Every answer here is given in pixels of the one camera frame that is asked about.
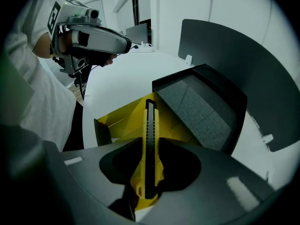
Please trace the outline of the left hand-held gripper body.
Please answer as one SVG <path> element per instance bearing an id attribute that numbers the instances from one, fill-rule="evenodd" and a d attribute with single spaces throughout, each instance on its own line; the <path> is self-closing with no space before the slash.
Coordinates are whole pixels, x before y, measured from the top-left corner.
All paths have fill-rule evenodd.
<path id="1" fill-rule="evenodd" d="M 84 57 L 72 55 L 62 56 L 59 48 L 59 38 L 71 32 L 72 26 L 97 26 L 101 25 L 99 11 L 89 8 L 76 0 L 56 0 L 52 7 L 47 28 L 51 38 L 50 55 L 53 61 L 61 66 L 61 72 L 69 76 L 77 76 L 77 73 L 85 68 Z"/>

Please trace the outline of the person's left hand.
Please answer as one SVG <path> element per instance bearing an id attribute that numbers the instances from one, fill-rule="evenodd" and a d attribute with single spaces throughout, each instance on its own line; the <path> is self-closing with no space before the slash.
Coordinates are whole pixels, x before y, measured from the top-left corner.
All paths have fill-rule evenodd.
<path id="1" fill-rule="evenodd" d="M 72 43 L 72 32 L 68 32 L 64 35 L 61 35 L 59 38 L 59 48 L 62 52 L 62 56 L 65 55 L 72 55 L 72 56 L 79 56 L 85 58 L 85 64 L 92 65 L 92 66 L 107 66 L 113 63 L 113 59 L 117 58 L 118 55 L 106 53 L 106 52 L 99 52 L 93 50 L 85 50 L 82 48 L 73 47 Z"/>

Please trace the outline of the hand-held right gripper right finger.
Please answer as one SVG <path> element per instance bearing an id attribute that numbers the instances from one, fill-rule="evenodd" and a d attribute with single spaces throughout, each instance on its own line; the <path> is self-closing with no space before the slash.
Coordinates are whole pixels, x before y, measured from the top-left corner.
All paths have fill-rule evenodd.
<path id="1" fill-rule="evenodd" d="M 233 157 L 160 139 L 164 180 L 145 225 L 254 225 L 278 199 L 264 179 Z"/>

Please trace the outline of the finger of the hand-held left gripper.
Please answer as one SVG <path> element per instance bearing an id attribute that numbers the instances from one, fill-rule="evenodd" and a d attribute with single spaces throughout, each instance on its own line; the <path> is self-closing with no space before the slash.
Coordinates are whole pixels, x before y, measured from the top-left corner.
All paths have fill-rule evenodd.
<path id="1" fill-rule="evenodd" d="M 72 44 L 85 50 L 111 54 L 128 53 L 132 42 L 111 29 L 98 26 L 72 26 Z"/>

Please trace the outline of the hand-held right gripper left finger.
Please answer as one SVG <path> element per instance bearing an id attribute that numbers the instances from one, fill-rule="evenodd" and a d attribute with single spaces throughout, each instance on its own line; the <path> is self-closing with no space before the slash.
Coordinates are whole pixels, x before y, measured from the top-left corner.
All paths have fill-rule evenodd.
<path id="1" fill-rule="evenodd" d="M 142 139 L 59 152 L 45 142 L 47 169 L 67 225 L 134 225 L 130 178 L 142 156 Z"/>

